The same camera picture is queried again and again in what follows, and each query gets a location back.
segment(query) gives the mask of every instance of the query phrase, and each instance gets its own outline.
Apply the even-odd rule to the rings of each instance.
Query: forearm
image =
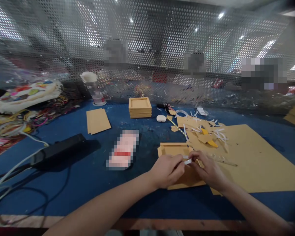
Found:
[[[87,202],[50,228],[48,235],[104,235],[139,199],[156,190],[148,173],[117,186]]]
[[[289,235],[293,227],[271,209],[252,197],[238,185],[231,183],[221,192],[246,218],[260,235]]]

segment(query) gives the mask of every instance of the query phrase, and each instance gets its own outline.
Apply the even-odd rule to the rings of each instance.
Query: hand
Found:
[[[160,156],[148,172],[153,186],[156,188],[167,188],[174,184],[185,172],[185,164],[182,160],[183,156],[181,154],[176,156]]]
[[[193,162],[190,165],[195,168],[199,176],[210,187],[219,192],[223,192],[230,185],[230,180],[221,171],[219,165],[212,159],[208,158],[202,151],[192,151],[189,153],[189,158],[192,158]],[[201,168],[196,159],[202,161],[204,168]]]

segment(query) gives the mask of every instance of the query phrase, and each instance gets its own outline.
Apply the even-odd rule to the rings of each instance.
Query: workbench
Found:
[[[169,121],[159,123],[157,115],[165,110],[152,106],[152,117],[130,119],[128,104],[108,103],[111,129],[87,133],[86,111],[97,109],[91,101],[39,128],[34,137],[53,144],[83,134],[86,146],[80,153],[48,172],[26,170],[4,185],[14,189],[0,201],[0,226],[50,227],[95,196],[129,181],[151,169],[158,158],[160,142],[185,142],[180,132],[172,132]],[[190,113],[195,109],[175,107]],[[247,124],[295,165],[295,126],[282,117],[253,115],[220,109],[207,109],[207,120],[218,119],[225,125]],[[140,142],[132,168],[108,171],[105,160],[123,129],[138,129]],[[30,138],[0,155],[0,174],[42,148]],[[287,221],[295,221],[295,191],[253,193],[255,198]],[[117,222],[118,229],[242,230],[249,226],[243,216],[224,197],[214,196],[209,186],[179,190],[159,189],[132,206]]]

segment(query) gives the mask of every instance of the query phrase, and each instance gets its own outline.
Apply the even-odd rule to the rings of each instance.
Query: black power strip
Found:
[[[82,134],[77,134],[54,145],[46,147],[33,155],[30,159],[31,167],[35,169],[47,169],[64,159],[68,159],[71,153],[85,142]]]

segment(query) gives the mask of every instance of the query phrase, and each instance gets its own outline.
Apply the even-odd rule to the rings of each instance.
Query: person's right hand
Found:
[[[195,168],[206,184],[219,192],[223,192],[228,188],[231,181],[224,175],[214,160],[208,158],[202,151],[190,152],[189,158],[193,160],[190,165]],[[204,168],[201,168],[197,162],[194,162],[196,159],[202,161]]]

